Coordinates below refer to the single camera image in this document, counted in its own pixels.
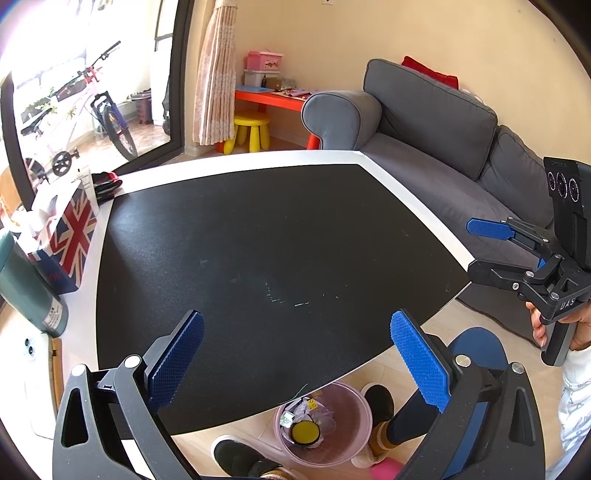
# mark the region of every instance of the metal bolt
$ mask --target metal bolt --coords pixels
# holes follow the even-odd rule
[[[124,365],[127,368],[135,368],[139,365],[141,361],[142,359],[139,355],[130,355],[125,359]]]
[[[525,367],[523,365],[521,365],[519,362],[513,362],[511,364],[511,369],[516,373],[516,374],[524,374],[525,373]]]
[[[75,377],[79,377],[84,373],[85,370],[86,370],[85,364],[74,365],[72,367],[72,375],[74,375]]]
[[[456,363],[460,366],[460,367],[469,367],[470,364],[472,363],[472,360],[470,360],[469,356],[466,355],[458,355],[456,357]]]

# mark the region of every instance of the gray sofa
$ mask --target gray sofa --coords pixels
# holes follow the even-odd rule
[[[476,258],[535,268],[510,242],[475,237],[472,217],[511,216],[552,228],[542,161],[475,98],[385,60],[368,63],[363,92],[322,92],[302,111],[324,150],[360,150],[416,195]],[[531,340],[513,292],[470,285],[460,300]]]

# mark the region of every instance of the white sleeve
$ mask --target white sleeve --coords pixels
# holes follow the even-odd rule
[[[554,480],[569,464],[591,430],[591,347],[569,351],[562,367],[563,390],[558,405],[564,456],[546,472]]]

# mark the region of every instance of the green tumbler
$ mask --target green tumbler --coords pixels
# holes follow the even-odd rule
[[[42,332],[58,337],[68,323],[68,307],[15,243],[12,232],[0,230],[0,294]]]

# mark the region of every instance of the bottle label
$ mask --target bottle label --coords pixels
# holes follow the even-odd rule
[[[60,324],[61,314],[64,310],[63,305],[56,299],[51,299],[51,307],[47,316],[43,320],[43,325],[51,330],[57,330],[57,326]]]

